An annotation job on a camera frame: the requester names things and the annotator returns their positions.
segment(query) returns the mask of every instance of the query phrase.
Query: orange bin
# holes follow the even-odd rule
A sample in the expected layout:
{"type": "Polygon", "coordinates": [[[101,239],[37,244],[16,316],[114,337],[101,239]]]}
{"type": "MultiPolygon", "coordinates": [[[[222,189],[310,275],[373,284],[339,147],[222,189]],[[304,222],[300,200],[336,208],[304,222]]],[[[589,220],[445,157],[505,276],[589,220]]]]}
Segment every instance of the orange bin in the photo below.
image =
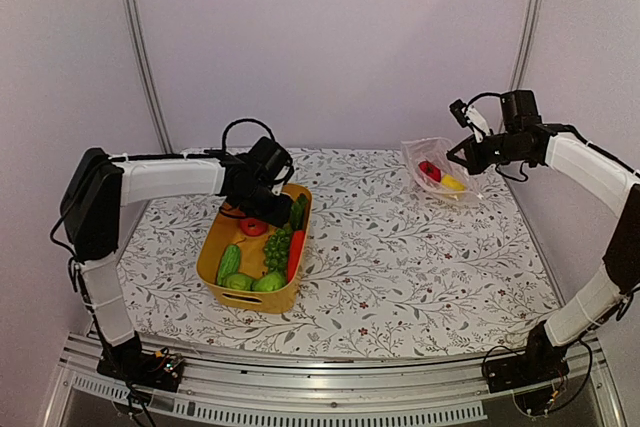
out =
{"type": "MultiPolygon", "coordinates": [[[[311,192],[305,187],[296,184],[285,185],[282,188],[282,192],[288,194],[294,201],[300,194],[306,195],[309,199],[304,213],[303,224],[305,233],[304,242],[306,242],[311,213],[311,192]]],[[[275,292],[245,292],[216,285],[220,259],[229,244],[237,244],[242,252],[238,272],[250,275],[255,279],[259,279],[266,274],[267,267],[264,265],[264,252],[262,249],[269,236],[273,234],[275,230],[276,228],[270,225],[269,230],[265,234],[258,237],[248,237],[240,230],[237,219],[231,219],[221,214],[216,216],[200,251],[197,270],[198,275],[203,282],[207,284],[207,287],[209,287],[209,290],[215,298],[218,299],[218,302],[223,305],[228,305],[229,307],[255,310],[267,314],[281,314],[293,307],[298,293],[298,286],[300,285],[300,262],[302,261],[302,255],[296,266],[294,278],[283,288],[275,292]]]]}

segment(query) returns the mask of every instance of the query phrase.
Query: floral pattern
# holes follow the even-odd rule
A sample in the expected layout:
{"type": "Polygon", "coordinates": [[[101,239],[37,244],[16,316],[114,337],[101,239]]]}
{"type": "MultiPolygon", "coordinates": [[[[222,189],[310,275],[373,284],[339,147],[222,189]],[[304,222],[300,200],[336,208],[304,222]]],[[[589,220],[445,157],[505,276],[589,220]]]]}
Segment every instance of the floral pattern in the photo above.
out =
{"type": "Polygon", "coordinates": [[[503,179],[445,204],[400,152],[293,149],[314,195],[303,279],[282,315],[220,305],[195,264],[221,199],[150,203],[119,263],[135,327],[194,343],[328,357],[416,357],[521,345],[558,307],[503,179]]]}

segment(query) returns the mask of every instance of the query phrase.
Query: plastic bag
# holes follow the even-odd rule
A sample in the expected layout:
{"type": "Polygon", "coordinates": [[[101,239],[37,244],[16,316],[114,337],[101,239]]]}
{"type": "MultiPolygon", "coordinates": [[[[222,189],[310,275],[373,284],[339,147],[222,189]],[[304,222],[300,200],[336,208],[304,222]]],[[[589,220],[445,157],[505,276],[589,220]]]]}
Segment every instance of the plastic bag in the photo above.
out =
{"type": "Polygon", "coordinates": [[[402,142],[402,156],[413,180],[430,196],[450,204],[474,203],[482,199],[478,182],[471,177],[467,170],[450,162],[447,151],[454,147],[454,143],[443,137],[402,142]],[[442,171],[442,175],[449,174],[461,182],[466,190],[455,191],[428,177],[420,170],[420,162],[429,161],[442,171]]]}

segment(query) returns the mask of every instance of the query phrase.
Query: wall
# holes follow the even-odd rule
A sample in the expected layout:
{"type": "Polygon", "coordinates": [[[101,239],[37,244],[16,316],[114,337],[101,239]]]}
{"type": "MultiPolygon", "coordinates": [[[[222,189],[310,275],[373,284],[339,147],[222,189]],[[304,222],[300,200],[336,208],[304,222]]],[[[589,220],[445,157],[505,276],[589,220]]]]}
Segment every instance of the wall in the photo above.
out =
{"type": "Polygon", "coordinates": [[[0,0],[0,425],[33,426],[88,318],[48,241],[83,151],[158,151],[121,0],[0,0]]]}
{"type": "MultiPolygon", "coordinates": [[[[139,0],[174,146],[241,116],[290,146],[460,137],[448,106],[504,90],[526,0],[139,0]]],[[[497,110],[487,111],[496,116],[497,110]]],[[[247,145],[257,130],[231,141],[247,145]]]]}
{"type": "MultiPolygon", "coordinates": [[[[525,87],[546,122],[572,123],[640,167],[640,0],[544,0],[525,87]]],[[[566,298],[594,274],[615,227],[598,201],[537,169],[516,193],[566,298]]],[[[640,306],[599,337],[629,425],[640,425],[640,306]]]]}

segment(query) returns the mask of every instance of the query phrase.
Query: robotic arm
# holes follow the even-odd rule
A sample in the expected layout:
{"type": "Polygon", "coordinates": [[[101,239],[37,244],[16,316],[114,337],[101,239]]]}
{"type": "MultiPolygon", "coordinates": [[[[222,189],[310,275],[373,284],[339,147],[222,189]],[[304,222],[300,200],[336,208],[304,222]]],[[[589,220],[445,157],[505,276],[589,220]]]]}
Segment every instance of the robotic arm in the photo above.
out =
{"type": "Polygon", "coordinates": [[[524,356],[491,361],[484,369],[492,391],[554,378],[558,371],[566,370],[568,346],[616,311],[626,309],[640,282],[640,174],[586,141],[575,127],[542,123],[531,91],[481,94],[469,104],[454,102],[450,110],[473,135],[447,157],[470,174],[515,161],[530,167],[545,165],[575,180],[618,218],[595,276],[564,307],[531,330],[524,356]],[[504,133],[494,134],[471,105],[483,96],[500,99],[504,133]]]}
{"type": "Polygon", "coordinates": [[[247,217],[282,227],[292,200],[278,195],[293,174],[289,153],[273,138],[262,137],[237,156],[219,151],[202,154],[109,156],[89,149],[63,197],[61,217],[73,249],[70,275],[92,314],[103,344],[98,372],[152,388],[176,391],[181,358],[167,351],[142,352],[140,338],[127,315],[116,271],[120,208],[161,197],[187,194],[226,196],[226,204],[247,217]]]}

